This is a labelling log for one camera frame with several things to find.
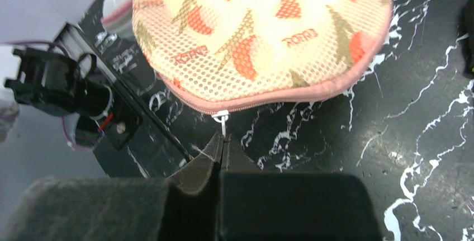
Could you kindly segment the floral mesh laundry bag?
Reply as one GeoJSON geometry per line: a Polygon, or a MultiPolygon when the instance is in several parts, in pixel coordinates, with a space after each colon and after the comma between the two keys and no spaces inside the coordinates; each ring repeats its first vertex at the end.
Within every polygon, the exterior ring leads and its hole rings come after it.
{"type": "Polygon", "coordinates": [[[343,93],[380,51],[391,18],[392,0],[132,0],[155,74],[209,115],[343,93]]]}

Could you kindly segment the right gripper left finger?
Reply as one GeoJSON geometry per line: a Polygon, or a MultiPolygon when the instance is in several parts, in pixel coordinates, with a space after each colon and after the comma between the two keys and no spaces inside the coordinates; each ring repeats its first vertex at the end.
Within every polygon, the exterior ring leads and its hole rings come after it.
{"type": "Polygon", "coordinates": [[[24,194],[6,240],[215,240],[224,138],[167,178],[44,178],[24,194]]]}

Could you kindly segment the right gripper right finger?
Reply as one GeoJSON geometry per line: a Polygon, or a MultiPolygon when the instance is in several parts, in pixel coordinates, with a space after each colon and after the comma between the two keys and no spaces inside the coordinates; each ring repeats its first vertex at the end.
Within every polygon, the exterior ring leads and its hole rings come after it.
{"type": "Polygon", "coordinates": [[[363,182],[351,174],[261,171],[230,136],[219,192],[220,240],[381,240],[363,182]]]}

